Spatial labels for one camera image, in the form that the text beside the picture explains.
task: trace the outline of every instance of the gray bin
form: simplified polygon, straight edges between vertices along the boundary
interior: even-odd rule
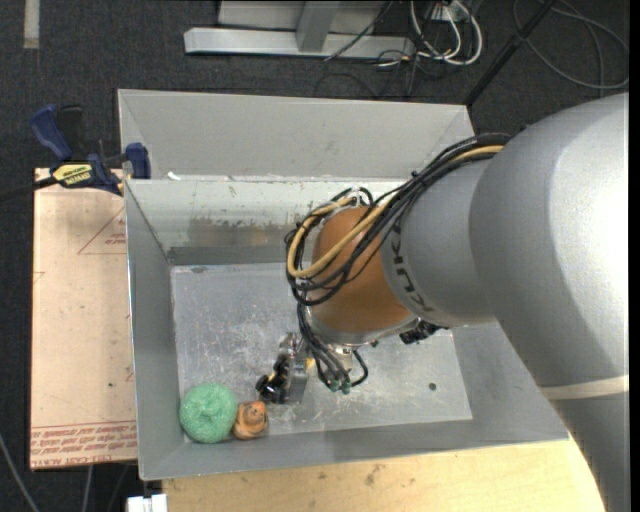
[[[342,396],[312,377],[302,403],[269,406],[264,438],[190,441],[181,396],[217,381],[255,399],[296,329],[282,242],[296,220],[344,188],[397,186],[471,128],[451,105],[145,91],[121,91],[120,115],[123,146],[142,142],[154,168],[125,191],[143,479],[566,437],[486,325],[364,348],[366,383]]]

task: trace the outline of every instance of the wooden board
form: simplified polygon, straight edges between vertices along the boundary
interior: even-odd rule
[[[171,512],[604,510],[573,440],[165,480],[162,487]]]
[[[34,194],[30,467],[137,457],[124,201]]]

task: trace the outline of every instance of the orange cylindrical part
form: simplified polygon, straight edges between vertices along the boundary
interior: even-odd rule
[[[351,231],[365,212],[365,207],[349,208],[331,217],[318,234],[313,247],[312,262],[319,260]],[[343,265],[363,236],[364,232],[349,242],[315,280],[321,280]],[[378,235],[356,260],[349,277],[360,272],[379,243],[380,236]],[[315,290],[309,294],[309,297],[317,299],[325,293],[326,290]],[[327,327],[349,333],[386,329],[411,316],[387,284],[380,251],[373,256],[356,279],[343,285],[340,291],[328,301],[313,306],[312,312]]]

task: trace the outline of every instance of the cardboard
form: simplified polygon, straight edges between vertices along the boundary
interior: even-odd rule
[[[34,194],[31,469],[137,457],[124,201]]]

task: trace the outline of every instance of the black carpet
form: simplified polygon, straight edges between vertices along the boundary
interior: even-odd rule
[[[395,2],[379,31],[406,31],[407,2]],[[580,12],[629,41],[629,0],[573,0]],[[484,0],[477,13],[485,51],[474,65],[452,70],[424,63],[382,72],[354,61],[250,56],[184,55],[183,33],[215,22],[214,2],[42,0],[40,49],[25,50],[24,0],[0,2],[0,191],[30,183],[31,169],[52,163],[29,130],[33,112],[48,103],[84,109],[86,138],[117,152],[118,88],[196,90],[297,97],[461,103],[515,31],[512,0]],[[519,2],[523,20],[534,0]],[[608,83],[627,73],[629,58],[598,32]],[[532,36],[554,65],[597,82],[597,52],[576,19],[550,13]],[[624,89],[607,90],[605,95]],[[523,45],[473,106],[476,131],[515,133],[563,108],[598,97],[545,66]],[[40,510],[80,510],[86,469],[31,473],[26,465],[33,202],[23,196],[0,204],[0,433]],[[123,474],[96,466],[89,509],[104,511]],[[140,494],[128,470],[122,496]],[[29,510],[0,458],[0,511]]]

